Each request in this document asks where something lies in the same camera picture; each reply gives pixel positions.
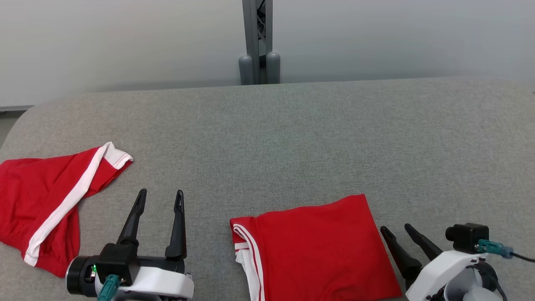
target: gray fabric table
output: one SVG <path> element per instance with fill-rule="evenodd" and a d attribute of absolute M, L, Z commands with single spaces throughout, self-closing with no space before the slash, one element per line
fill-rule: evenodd
<path fill-rule="evenodd" d="M 163 255 L 185 194 L 195 300 L 247 300 L 229 219 L 365 193 L 422 262 L 411 223 L 445 250 L 454 223 L 535 256 L 535 95 L 495 79 L 437 78 L 89 94 L 26 112 L 0 161 L 113 141 L 134 163 L 80 205 L 80 254 L 114 242 L 141 188 L 139 254 Z M 0 245 L 3 300 L 82 300 Z M 535 296 L 535 265 L 492 257 L 510 300 Z"/>

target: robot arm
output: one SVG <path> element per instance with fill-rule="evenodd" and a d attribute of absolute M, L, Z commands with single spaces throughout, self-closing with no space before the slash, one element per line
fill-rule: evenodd
<path fill-rule="evenodd" d="M 454 242 L 456 250 L 446 252 L 410 224 L 405 224 L 405 230 L 431 260 L 425 267 L 405 251 L 387 227 L 380 228 L 388 249 L 405 279 L 406 296 L 409 301 L 500 300 L 492 293 L 496 290 L 494 281 L 497 276 L 494 269 L 485 262 L 488 254 L 481 253 L 476 248 L 480 239 L 488 239 L 488 227 L 466 224 L 448 228 L 446 237 Z"/>
<path fill-rule="evenodd" d="M 177 192 L 171 241 L 165 257 L 137 256 L 137 227 L 146 197 L 147 190 L 142 189 L 117 243 L 106 244 L 100 255 L 74 258 L 65 277 L 69 293 L 97 297 L 101 291 L 108 290 L 109 276 L 116 275 L 117 283 L 111 288 L 115 301 L 187 300 L 193 297 L 191 275 L 184 273 L 187 255 L 184 194 L 181 190 Z"/>

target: red cloth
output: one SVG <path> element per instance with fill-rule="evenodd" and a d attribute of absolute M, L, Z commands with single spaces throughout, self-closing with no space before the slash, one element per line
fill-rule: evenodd
<path fill-rule="evenodd" d="M 401 296 L 366 197 L 231 219 L 252 301 Z"/>
<path fill-rule="evenodd" d="M 80 249 L 76 204 L 104 189 L 133 159 L 108 142 L 85 152 L 0 165 L 0 241 L 24 262 L 65 277 Z"/>

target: white stripe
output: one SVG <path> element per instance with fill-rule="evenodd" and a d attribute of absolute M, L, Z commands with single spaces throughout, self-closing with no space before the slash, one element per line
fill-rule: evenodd
<path fill-rule="evenodd" d="M 241 264 L 245 277 L 247 278 L 247 286 L 249 287 L 249 298 L 251 301 L 258 301 L 260 299 L 260 281 L 258 274 L 254 267 L 255 261 L 250 249 L 241 249 L 236 252 L 236 262 Z"/>
<path fill-rule="evenodd" d="M 108 162 L 108 159 L 115 158 L 119 160 L 117 163 L 110 162 L 110 164 L 112 164 L 116 169 L 122 168 L 127 161 L 133 160 L 132 156 L 116 149 L 112 142 L 108 142 L 98 148 L 95 155 L 91 159 L 89 166 L 87 167 L 86 171 L 83 172 L 76 185 L 67 194 L 65 199 L 56 208 L 56 210 L 50 214 L 50 216 L 43 222 L 39 229 L 37 229 L 37 231 L 32 235 L 28 244 L 28 249 L 26 250 L 26 255 L 24 256 L 24 262 L 33 267 L 37 264 L 37 260 L 39 258 L 39 248 L 41 247 L 41 244 L 46 239 L 48 234 L 50 234 L 50 232 L 52 232 L 52 230 L 59 224 L 63 217 L 74 206 L 76 206 L 76 204 L 78 204 L 82 197 L 87 193 L 103 157 L 105 157 Z"/>
<path fill-rule="evenodd" d="M 239 234 L 241 238 L 245 239 L 247 243 L 249 244 L 249 247 L 253 252 L 253 256 L 255 258 L 256 266 L 258 270 L 256 271 L 256 274 L 258 275 L 258 279 L 260 281 L 260 301 L 265 301 L 265 295 L 264 295 L 264 272 L 262 270 L 262 261 L 260 260 L 260 251 L 258 249 L 258 245 L 256 244 L 256 241 L 254 237 L 247 231 L 247 229 L 240 225 L 240 224 L 234 224 L 233 226 L 234 232 Z"/>
<path fill-rule="evenodd" d="M 234 244 L 234 249 L 235 250 L 247 249 L 248 247 L 249 247 L 248 243 L 237 243 L 237 244 Z"/>

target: gray pole base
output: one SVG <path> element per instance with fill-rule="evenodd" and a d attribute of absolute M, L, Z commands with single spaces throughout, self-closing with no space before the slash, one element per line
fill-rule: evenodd
<path fill-rule="evenodd" d="M 280 84 L 280 55 L 270 52 L 266 55 L 267 83 Z"/>
<path fill-rule="evenodd" d="M 255 76 L 253 71 L 253 58 L 244 55 L 238 59 L 238 64 L 240 66 L 241 85 L 254 85 Z"/>

